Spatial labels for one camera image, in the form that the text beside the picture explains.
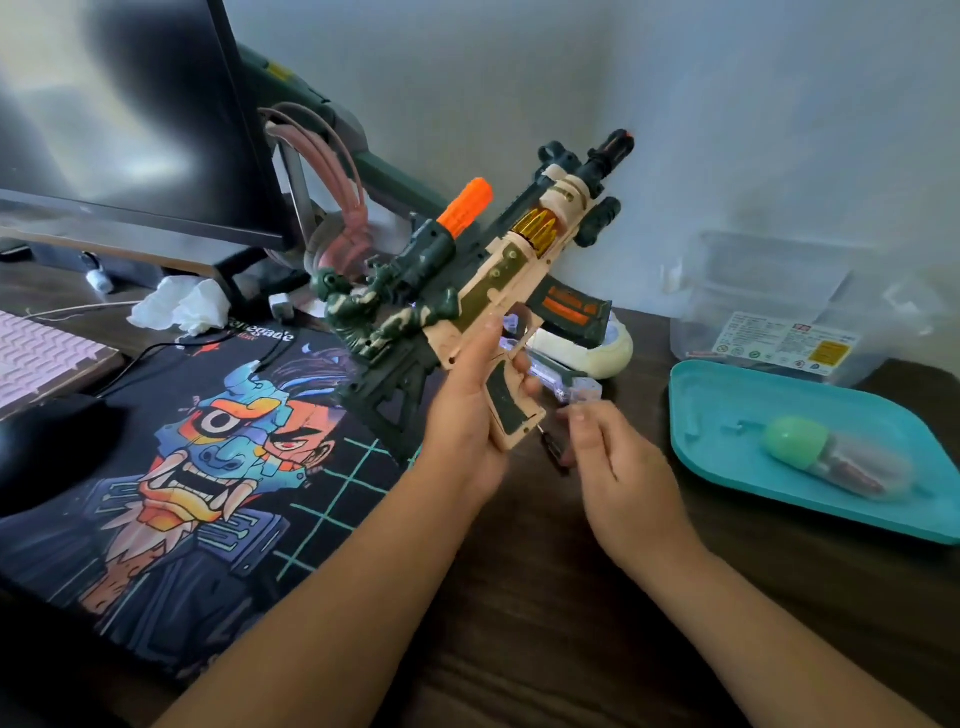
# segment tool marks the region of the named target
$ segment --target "orange muzzle tip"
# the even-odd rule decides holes
[[[456,239],[480,217],[480,213],[487,209],[487,205],[491,202],[493,202],[493,188],[489,182],[478,177],[464,187],[464,191],[450,203],[444,210],[444,214],[437,218],[437,222]]]

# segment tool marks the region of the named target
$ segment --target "toy gun grip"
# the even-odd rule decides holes
[[[487,404],[492,417],[491,436],[505,452],[515,448],[546,417],[546,410],[524,394],[522,383],[523,374],[514,367],[510,353],[501,350],[487,377]]]

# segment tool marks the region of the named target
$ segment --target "eye illustration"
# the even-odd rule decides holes
[[[198,418],[197,431],[207,437],[225,437],[243,426],[243,420],[222,409],[211,409]]]
[[[274,447],[283,452],[292,452],[295,449],[300,449],[306,445],[305,440],[290,440],[287,442],[274,442]]]

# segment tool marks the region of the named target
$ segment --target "soldier figurine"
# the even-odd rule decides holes
[[[371,285],[354,291],[349,281],[333,268],[321,268],[313,276],[310,287],[317,298],[326,303],[326,322],[350,353],[373,360],[390,342],[438,321],[453,321],[460,316],[460,298],[457,289],[450,286],[436,307],[414,303],[377,326],[376,314],[383,304],[380,291],[384,284],[384,280],[374,274]]]

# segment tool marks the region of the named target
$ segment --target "hand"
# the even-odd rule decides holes
[[[600,546],[640,586],[690,555],[704,552],[663,453],[611,402],[575,404],[558,416],[570,427],[587,520]]]
[[[460,352],[430,407],[416,466],[432,477],[468,486],[482,502],[496,492],[507,472],[507,454],[490,439],[491,413],[484,393],[502,331],[501,319],[491,317]],[[525,374],[530,358],[520,352],[514,366]],[[533,397],[540,391],[540,382],[527,376],[521,387]]]

